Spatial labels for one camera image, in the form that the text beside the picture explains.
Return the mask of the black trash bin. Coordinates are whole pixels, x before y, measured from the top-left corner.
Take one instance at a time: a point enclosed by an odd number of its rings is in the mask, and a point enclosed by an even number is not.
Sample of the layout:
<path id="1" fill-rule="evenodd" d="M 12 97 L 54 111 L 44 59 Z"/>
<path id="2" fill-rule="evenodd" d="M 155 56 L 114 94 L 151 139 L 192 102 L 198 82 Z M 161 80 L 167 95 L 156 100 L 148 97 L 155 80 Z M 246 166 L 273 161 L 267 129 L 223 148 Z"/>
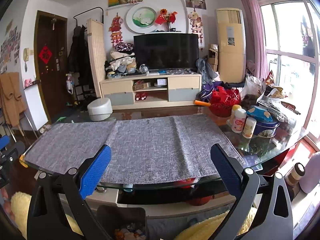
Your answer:
<path id="1" fill-rule="evenodd" d="M 149 239 L 146 211 L 142 207 L 117 207 L 101 205 L 97 209 L 97 219 L 105 231 L 116 239 L 116 230 L 141 231 Z"/>

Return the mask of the brown coat on chair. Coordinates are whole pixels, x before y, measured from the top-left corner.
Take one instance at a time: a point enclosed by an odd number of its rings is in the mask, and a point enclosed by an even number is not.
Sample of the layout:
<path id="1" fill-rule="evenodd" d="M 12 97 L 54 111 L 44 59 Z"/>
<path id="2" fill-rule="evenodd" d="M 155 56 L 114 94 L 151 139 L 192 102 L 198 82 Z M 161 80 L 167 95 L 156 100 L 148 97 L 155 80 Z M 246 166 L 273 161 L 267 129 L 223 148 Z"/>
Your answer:
<path id="1" fill-rule="evenodd" d="M 20 114 L 27 110 L 27 106 L 20 91 L 18 72 L 1 74 L 1 109 L 7 124 L 12 127 L 20 124 Z"/>

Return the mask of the blue cookie tin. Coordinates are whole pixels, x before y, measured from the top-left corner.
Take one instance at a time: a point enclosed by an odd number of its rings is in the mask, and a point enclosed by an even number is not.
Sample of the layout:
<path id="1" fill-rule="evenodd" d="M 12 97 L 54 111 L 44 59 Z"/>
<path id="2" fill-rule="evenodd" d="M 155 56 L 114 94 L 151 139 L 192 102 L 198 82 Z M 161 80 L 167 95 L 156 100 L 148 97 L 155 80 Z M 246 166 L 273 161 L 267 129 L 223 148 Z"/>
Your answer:
<path id="1" fill-rule="evenodd" d="M 252 106 L 246 113 L 248 117 L 255 119 L 257 122 L 253 135 L 262 138 L 272 138 L 276 135 L 276 129 L 280 122 L 273 119 L 268 110 L 259 106 Z"/>

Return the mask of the grey woven table mat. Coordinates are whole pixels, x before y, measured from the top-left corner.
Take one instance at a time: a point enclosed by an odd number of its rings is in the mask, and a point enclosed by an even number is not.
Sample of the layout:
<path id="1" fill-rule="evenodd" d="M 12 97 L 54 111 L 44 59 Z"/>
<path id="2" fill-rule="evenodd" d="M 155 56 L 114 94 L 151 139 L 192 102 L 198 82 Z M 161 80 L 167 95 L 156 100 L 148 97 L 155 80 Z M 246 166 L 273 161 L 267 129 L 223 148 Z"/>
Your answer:
<path id="1" fill-rule="evenodd" d="M 25 160 L 65 173 L 108 145 L 111 161 L 101 181 L 160 184 L 215 175 L 210 158 L 214 144 L 244 162 L 215 122 L 202 114 L 56 124 L 39 138 Z"/>

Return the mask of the white round stool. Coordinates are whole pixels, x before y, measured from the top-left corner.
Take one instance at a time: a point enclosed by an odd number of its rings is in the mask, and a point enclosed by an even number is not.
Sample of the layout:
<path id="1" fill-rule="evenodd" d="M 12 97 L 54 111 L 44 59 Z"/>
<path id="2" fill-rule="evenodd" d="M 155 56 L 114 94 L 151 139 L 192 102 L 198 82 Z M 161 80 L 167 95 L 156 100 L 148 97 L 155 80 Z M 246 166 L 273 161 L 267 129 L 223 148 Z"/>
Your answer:
<path id="1" fill-rule="evenodd" d="M 91 121 L 103 121 L 113 113 L 111 100 L 99 98 L 92 101 L 88 106 L 88 114 Z"/>

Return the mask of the red plastic basket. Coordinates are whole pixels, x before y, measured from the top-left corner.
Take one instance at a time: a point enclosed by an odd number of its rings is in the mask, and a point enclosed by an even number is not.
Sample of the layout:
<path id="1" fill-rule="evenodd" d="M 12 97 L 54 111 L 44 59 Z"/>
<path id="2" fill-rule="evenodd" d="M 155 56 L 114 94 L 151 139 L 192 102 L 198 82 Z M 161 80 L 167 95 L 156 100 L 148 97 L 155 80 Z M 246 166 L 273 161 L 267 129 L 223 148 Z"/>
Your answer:
<path id="1" fill-rule="evenodd" d="M 214 115 L 227 118 L 231 116 L 232 107 L 234 105 L 240 105 L 240 92 L 238 89 L 225 89 L 222 86 L 217 86 L 212 91 L 212 97 L 209 103 L 209 109 Z"/>

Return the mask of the purple bag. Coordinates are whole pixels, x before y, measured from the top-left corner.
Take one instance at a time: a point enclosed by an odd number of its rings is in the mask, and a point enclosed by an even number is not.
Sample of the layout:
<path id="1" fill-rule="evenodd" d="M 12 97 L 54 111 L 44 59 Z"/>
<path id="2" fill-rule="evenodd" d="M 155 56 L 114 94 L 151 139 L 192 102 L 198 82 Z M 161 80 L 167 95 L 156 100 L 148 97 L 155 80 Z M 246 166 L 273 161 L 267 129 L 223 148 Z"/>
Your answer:
<path id="1" fill-rule="evenodd" d="M 220 85 L 223 85 L 223 81 L 214 81 L 211 84 L 206 83 L 202 85 L 201 91 L 197 95 L 196 99 L 202 102 L 210 102 L 213 90 Z"/>

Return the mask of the beige TV cabinet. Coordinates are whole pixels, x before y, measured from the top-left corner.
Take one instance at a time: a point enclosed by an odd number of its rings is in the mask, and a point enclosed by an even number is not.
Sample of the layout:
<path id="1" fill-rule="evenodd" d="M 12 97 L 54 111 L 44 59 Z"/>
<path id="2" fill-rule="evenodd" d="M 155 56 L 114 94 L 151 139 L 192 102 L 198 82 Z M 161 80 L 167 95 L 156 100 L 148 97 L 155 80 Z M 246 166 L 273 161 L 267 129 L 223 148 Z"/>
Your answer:
<path id="1" fill-rule="evenodd" d="M 133 75 L 100 82 L 113 109 L 191 106 L 201 90 L 200 74 Z"/>

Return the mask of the dark brown door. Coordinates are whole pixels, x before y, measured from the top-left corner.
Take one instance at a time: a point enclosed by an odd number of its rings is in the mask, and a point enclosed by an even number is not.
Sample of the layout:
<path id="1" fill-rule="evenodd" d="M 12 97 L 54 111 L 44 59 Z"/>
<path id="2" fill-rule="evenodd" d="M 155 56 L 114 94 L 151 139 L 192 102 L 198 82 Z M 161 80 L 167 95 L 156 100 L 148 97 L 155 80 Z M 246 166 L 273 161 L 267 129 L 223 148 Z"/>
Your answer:
<path id="1" fill-rule="evenodd" d="M 66 88 L 67 19 L 38 11 L 34 48 L 41 100 L 49 122 L 54 123 L 70 102 Z"/>

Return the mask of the pile of clothes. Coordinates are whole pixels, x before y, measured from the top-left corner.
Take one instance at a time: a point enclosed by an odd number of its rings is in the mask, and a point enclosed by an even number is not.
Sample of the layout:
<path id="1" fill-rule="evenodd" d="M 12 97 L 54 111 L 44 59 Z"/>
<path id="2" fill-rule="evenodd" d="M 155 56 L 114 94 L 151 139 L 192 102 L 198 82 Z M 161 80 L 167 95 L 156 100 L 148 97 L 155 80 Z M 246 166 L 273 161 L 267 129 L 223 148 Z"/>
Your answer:
<path id="1" fill-rule="evenodd" d="M 107 78 L 135 74 L 137 71 L 136 56 L 132 43 L 120 42 L 110 51 L 110 61 L 105 61 Z"/>

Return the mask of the beige standing air conditioner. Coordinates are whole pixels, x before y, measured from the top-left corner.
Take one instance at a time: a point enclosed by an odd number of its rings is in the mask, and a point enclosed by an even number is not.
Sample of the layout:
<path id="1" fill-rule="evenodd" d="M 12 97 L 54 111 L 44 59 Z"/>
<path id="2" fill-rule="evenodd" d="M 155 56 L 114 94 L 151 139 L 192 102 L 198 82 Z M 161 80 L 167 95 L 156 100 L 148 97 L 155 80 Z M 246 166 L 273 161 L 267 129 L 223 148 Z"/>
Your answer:
<path id="1" fill-rule="evenodd" d="M 216 10 L 218 41 L 218 72 L 228 83 L 240 83 L 245 78 L 246 35 L 242 10 Z"/>

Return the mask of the black television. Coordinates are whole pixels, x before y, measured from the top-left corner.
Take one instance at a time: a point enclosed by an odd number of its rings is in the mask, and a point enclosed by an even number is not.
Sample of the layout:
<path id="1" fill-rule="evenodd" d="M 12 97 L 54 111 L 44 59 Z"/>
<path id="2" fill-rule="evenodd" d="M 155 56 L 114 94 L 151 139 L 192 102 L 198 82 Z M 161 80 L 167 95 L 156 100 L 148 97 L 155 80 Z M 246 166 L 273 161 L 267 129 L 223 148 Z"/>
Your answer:
<path id="1" fill-rule="evenodd" d="M 199 59 L 198 36 L 175 32 L 159 32 L 133 37 L 138 66 L 149 69 L 196 70 Z"/>

